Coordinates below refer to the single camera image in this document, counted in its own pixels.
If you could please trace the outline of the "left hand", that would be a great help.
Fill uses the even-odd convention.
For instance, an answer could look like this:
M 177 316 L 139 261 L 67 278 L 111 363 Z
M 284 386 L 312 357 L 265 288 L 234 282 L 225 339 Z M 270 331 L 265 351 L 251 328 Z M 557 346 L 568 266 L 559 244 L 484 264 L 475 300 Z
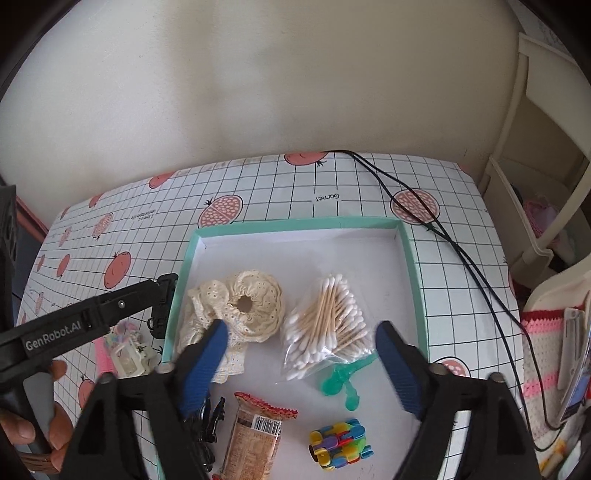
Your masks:
M 28 387 L 18 385 L 10 392 L 1 393 L 1 427 L 14 446 L 45 445 L 44 459 L 34 461 L 41 472 L 51 470 L 56 476 L 62 468 L 66 450 L 72 437 L 72 423 L 65 410 L 57 403 L 49 403 L 53 382 L 65 376 L 67 364 L 54 360 L 48 371 L 30 377 Z

